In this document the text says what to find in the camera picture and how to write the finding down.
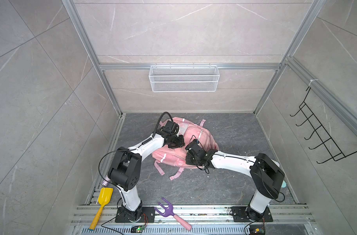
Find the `backpack strap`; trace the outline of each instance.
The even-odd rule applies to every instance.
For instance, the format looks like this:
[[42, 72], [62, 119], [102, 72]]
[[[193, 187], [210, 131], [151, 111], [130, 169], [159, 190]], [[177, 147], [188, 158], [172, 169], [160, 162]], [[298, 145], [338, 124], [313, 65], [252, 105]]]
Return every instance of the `backpack strap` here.
[[184, 168], [183, 168], [183, 167], [180, 167], [180, 168], [178, 169], [178, 172], [177, 172], [174, 176], [169, 177], [170, 180], [177, 179], [177, 178], [181, 175], [181, 173], [182, 173], [183, 171], [184, 171]]
[[154, 166], [156, 167], [157, 171], [161, 174], [164, 175], [165, 172], [162, 170], [162, 168], [157, 164], [160, 163], [158, 160], [155, 160]]
[[204, 124], [205, 121], [206, 121], [206, 120], [204, 120], [204, 119], [201, 121], [201, 123], [200, 123], [200, 126], [201, 126], [201, 127], [203, 127], [203, 124]]

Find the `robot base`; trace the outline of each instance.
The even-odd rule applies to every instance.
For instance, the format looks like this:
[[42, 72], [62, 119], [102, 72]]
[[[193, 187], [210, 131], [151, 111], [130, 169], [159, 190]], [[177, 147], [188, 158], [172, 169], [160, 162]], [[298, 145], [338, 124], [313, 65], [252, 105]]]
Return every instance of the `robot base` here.
[[[262, 222], [260, 220], [262, 217], [253, 216], [250, 212], [247, 212], [247, 206], [233, 206], [231, 207], [231, 215], [233, 216], [234, 222], [251, 222], [250, 220], [258, 220], [258, 222]], [[273, 217], [271, 216], [270, 209], [266, 207], [265, 212], [263, 213], [263, 218], [265, 218], [265, 222], [272, 222]]]
[[115, 223], [144, 223], [143, 213], [147, 216], [148, 223], [153, 223], [155, 221], [155, 209], [149, 206], [142, 207], [142, 204], [140, 207], [136, 211], [129, 211], [124, 206], [120, 206], [117, 211], [121, 211], [121, 214], [117, 214]]

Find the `white wire basket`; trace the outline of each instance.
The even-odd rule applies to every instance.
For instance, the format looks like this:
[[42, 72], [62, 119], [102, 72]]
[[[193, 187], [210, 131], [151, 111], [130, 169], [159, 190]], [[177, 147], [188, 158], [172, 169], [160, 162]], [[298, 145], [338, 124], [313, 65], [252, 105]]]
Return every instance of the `white wire basket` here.
[[216, 91], [215, 65], [153, 65], [148, 75], [153, 92]]

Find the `aluminum frame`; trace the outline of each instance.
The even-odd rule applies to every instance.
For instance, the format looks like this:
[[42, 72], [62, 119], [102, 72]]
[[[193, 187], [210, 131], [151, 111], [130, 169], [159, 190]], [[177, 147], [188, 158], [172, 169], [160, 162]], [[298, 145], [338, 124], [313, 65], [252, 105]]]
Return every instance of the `aluminum frame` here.
[[[232, 206], [247, 205], [177, 205], [175, 207], [175, 213], [192, 224], [248, 224], [248, 222], [233, 221], [233, 217], [230, 215]], [[78, 206], [72, 217], [71, 225], [90, 225], [98, 209], [99, 205], [96, 204]], [[266, 222], [267, 224], [316, 224], [308, 205], [305, 204], [271, 204], [269, 209], [274, 221]], [[104, 223], [115, 217], [117, 214], [117, 206], [106, 205], [102, 214], [98, 224]], [[114, 221], [107, 223], [107, 225], [115, 224], [119, 223], [115, 223]], [[139, 225], [143, 223], [130, 222], [123, 224]], [[164, 226], [178, 224], [178, 222], [173, 217], [163, 217], [156, 212], [155, 223], [151, 224]]]
[[[112, 132], [113, 134], [110, 137], [110, 141], [108, 143], [108, 146], [105, 149], [104, 154], [109, 153], [115, 149], [115, 145], [116, 145], [116, 142], [117, 142], [118, 136], [120, 134], [121, 127], [122, 127], [123, 123], [124, 123], [124, 114], [117, 119], [114, 129], [113, 129], [113, 132]], [[102, 175], [106, 174], [106, 170], [109, 168], [110, 158], [111, 158], [111, 155], [106, 156], [103, 159], [102, 164], [100, 165], [100, 170], [101, 170]], [[91, 204], [91, 200], [92, 200], [94, 194], [96, 193], [96, 190], [100, 188], [100, 183], [102, 181], [103, 181], [103, 179], [100, 177], [99, 173], [97, 172], [95, 175], [95, 180], [92, 182], [91, 190], [87, 196], [85, 204], [87, 204], [87, 205]]]
[[311, 27], [314, 19], [320, 12], [321, 8], [325, 4], [326, 0], [314, 0], [311, 7], [308, 10], [308, 13], [306, 14], [303, 23], [301, 24], [299, 30], [297, 31], [294, 39], [292, 40], [286, 54], [284, 55], [282, 62], [281, 62], [281, 67], [280, 70], [277, 71], [274, 76], [272, 77], [270, 83], [265, 89], [265, 92], [262, 94], [261, 99], [257, 103], [256, 108], [254, 109], [253, 113], [255, 115], [258, 115], [259, 112], [261, 111], [263, 105], [265, 104], [267, 98], [269, 97], [270, 93], [272, 92], [273, 88], [275, 87], [276, 83], [279, 80], [280, 75], [283, 73], [284, 68], [286, 67], [285, 60], [287, 60], [290, 56], [292, 56], [298, 46], [300, 45], [301, 41], [303, 40], [304, 36], [308, 32], [309, 28]]
[[334, 93], [329, 91], [317, 78], [312, 75], [295, 58], [289, 57], [286, 60], [288, 66], [325, 102], [327, 106], [347, 125], [357, 136], [357, 115], [354, 114], [347, 105], [343, 104]]
[[280, 69], [280, 63], [101, 63], [99, 65], [102, 70], [117, 70], [117, 69], [145, 69], [149, 70], [151, 66], [174, 65], [215, 65], [218, 69]]
[[81, 39], [84, 48], [87, 51], [87, 54], [93, 64], [93, 67], [96, 70], [96, 73], [98, 74], [98, 76], [100, 77], [101, 83], [103, 84], [106, 93], [109, 96], [110, 101], [112, 102], [112, 105], [116, 111], [116, 113], [118, 114], [118, 116], [122, 115], [122, 110], [120, 108], [120, 105], [118, 104], [114, 93], [112, 91], [112, 87], [109, 84], [108, 79], [106, 79], [105, 74], [103, 73], [103, 71], [100, 69], [99, 67], [99, 60], [96, 56], [95, 50], [92, 47], [92, 44], [90, 42], [90, 39], [88, 38], [88, 35], [84, 29], [84, 26], [82, 24], [82, 21], [79, 18], [79, 14], [76, 11], [75, 5], [72, 2], [72, 0], [62, 0], [63, 5], [65, 6], [68, 15], [70, 16], [71, 21], [73, 22], [73, 25], [79, 35], [79, 38]]

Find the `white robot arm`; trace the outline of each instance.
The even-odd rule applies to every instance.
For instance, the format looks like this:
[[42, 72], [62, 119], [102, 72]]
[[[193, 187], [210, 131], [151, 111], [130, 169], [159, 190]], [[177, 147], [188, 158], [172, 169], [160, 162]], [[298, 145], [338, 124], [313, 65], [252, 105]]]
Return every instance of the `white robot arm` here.
[[[119, 189], [123, 200], [122, 207], [130, 221], [138, 221], [142, 211], [142, 201], [136, 188], [142, 161], [165, 144], [169, 148], [182, 147], [185, 143], [183, 136], [177, 135], [178, 129], [179, 126], [171, 118], [171, 121], [168, 121], [165, 126], [158, 130], [156, 127], [154, 133], [147, 139], [129, 148], [121, 147], [115, 153], [108, 177]], [[192, 162], [197, 163], [192, 165], [200, 163], [201, 167], [228, 169], [253, 178], [257, 190], [247, 208], [247, 215], [250, 219], [260, 219], [271, 199], [278, 198], [284, 173], [279, 168], [279, 163], [271, 160], [265, 154], [238, 156], [214, 149], [206, 152], [198, 145], [196, 139], [189, 143], [185, 149], [188, 156], [192, 158]]]

